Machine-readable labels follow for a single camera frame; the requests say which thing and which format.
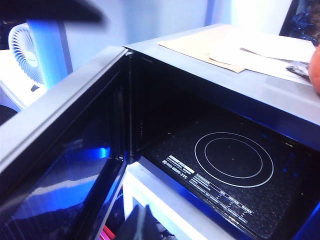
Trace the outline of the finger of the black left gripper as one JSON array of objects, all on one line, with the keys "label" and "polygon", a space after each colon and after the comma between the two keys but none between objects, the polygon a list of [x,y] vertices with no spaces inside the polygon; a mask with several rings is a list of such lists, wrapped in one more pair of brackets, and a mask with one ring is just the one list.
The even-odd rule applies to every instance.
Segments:
[{"label": "finger of the black left gripper", "polygon": [[101,23],[103,13],[88,0],[2,0],[2,20]]}]

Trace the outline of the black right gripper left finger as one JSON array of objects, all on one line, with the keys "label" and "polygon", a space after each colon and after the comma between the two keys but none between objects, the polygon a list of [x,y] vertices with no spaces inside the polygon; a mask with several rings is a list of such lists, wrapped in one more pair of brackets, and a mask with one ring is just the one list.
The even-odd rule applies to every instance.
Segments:
[{"label": "black right gripper left finger", "polygon": [[118,232],[115,234],[114,240],[134,240],[137,228],[138,228],[138,217],[139,217],[140,208],[135,206],[125,220],[125,222],[121,225]]}]

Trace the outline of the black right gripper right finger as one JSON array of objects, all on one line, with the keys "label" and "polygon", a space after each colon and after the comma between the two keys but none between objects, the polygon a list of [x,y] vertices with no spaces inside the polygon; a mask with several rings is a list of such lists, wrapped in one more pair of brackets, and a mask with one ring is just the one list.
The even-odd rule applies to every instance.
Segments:
[{"label": "black right gripper right finger", "polygon": [[149,206],[139,213],[139,239],[160,240],[161,234]]}]

